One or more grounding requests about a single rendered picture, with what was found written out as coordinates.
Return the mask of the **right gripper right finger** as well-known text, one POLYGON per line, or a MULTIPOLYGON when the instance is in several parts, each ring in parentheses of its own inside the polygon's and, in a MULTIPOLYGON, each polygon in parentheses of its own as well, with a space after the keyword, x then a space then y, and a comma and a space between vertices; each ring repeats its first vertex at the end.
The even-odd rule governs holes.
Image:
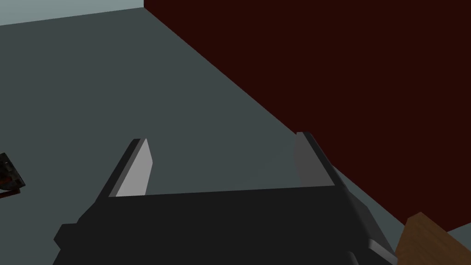
POLYGON ((297 132, 294 161, 302 187, 340 186, 340 176, 310 132, 297 132))

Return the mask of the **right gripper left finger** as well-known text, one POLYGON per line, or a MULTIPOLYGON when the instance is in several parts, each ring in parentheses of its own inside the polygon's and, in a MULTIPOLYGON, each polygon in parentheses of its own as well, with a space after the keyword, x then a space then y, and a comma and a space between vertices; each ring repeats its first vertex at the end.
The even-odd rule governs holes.
POLYGON ((129 158, 125 159, 124 169, 119 173, 112 186, 109 197, 143 196, 148 188, 153 159, 148 140, 141 138, 132 148, 129 158))

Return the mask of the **brown wooden furniture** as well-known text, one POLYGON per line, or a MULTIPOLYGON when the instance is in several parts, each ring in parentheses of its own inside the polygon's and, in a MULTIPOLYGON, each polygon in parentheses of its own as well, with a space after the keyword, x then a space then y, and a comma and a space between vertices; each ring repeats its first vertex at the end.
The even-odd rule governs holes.
POLYGON ((471 265, 471 251, 422 212, 407 219, 395 254, 397 265, 471 265))

